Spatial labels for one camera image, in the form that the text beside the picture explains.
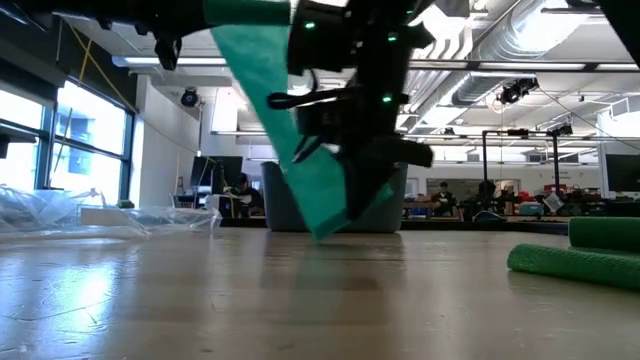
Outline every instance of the ceiling duct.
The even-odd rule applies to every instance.
[[[585,15],[554,15],[542,12],[546,7],[566,7],[560,0],[521,1],[469,56],[482,61],[530,61],[540,59],[556,45],[566,40],[586,19]],[[496,86],[513,77],[471,76],[454,73],[420,106],[424,121],[436,119],[437,126],[452,120],[444,114],[429,114],[439,103],[473,104]]]

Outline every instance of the metal pole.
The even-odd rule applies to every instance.
[[[560,159],[558,159],[558,136],[553,135],[553,173],[556,176],[556,195],[560,197]]]
[[[487,198],[487,183],[489,182],[489,168],[487,164],[487,133],[488,131],[482,132],[482,168],[484,170],[484,194],[483,198]]]

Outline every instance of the ceiling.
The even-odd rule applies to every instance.
[[[343,5],[346,0],[324,0],[322,2]],[[513,0],[488,0],[485,2],[488,15],[475,19],[471,24],[473,39],[477,40],[484,32],[490,31],[491,25],[511,7]],[[154,57],[155,40],[151,36],[138,36],[131,26],[114,25],[112,31],[102,30],[96,22],[69,19],[69,22],[80,31],[91,37],[100,46],[114,56],[149,56]],[[183,39],[182,57],[216,57],[220,52],[216,47],[209,31],[202,31],[189,35]],[[577,28],[564,42],[549,51],[542,60],[545,61],[608,61],[631,62],[632,59],[626,49],[603,17],[592,17]],[[157,66],[135,69],[136,72],[158,75],[165,73]],[[220,76],[233,80],[233,75],[224,67],[179,67],[176,72],[185,76]],[[321,85],[324,87],[343,86],[351,77],[353,71],[345,70],[341,74],[318,72]],[[595,114],[602,111],[607,103],[624,98],[626,93],[640,90],[640,75],[638,74],[537,74],[540,88],[525,97],[518,104],[513,105],[504,113],[496,113],[486,108],[485,103],[479,103],[474,109],[464,112],[453,121],[462,119],[456,129],[465,132],[476,132],[479,128],[497,129],[500,127],[535,128],[537,125],[548,123],[567,113],[567,109],[575,111],[582,119],[573,118],[574,132],[590,134]],[[309,79],[291,78],[293,84],[308,83]],[[241,87],[233,81],[233,87],[238,95],[248,103]],[[167,97],[179,103],[179,97],[184,87],[171,84],[159,85],[157,88]],[[207,96],[208,90],[203,88],[199,92]],[[260,123],[251,110],[239,116],[239,130],[259,131]],[[420,133],[434,133],[438,129],[425,128]]]

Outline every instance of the table surface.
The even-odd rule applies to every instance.
[[[637,359],[637,293],[511,273],[524,233],[0,243],[0,359]]]

